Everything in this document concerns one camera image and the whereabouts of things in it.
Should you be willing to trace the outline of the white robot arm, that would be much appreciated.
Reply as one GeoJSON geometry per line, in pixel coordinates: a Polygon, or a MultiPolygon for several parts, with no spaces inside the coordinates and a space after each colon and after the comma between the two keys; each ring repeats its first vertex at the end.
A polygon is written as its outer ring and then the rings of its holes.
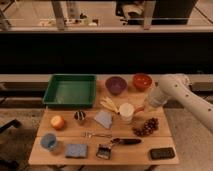
{"type": "Polygon", "coordinates": [[[158,85],[144,100],[144,107],[147,111],[154,110],[162,107],[170,98],[177,100],[213,134],[213,104],[190,90],[190,79],[187,75],[162,75],[158,80],[158,85]]]}

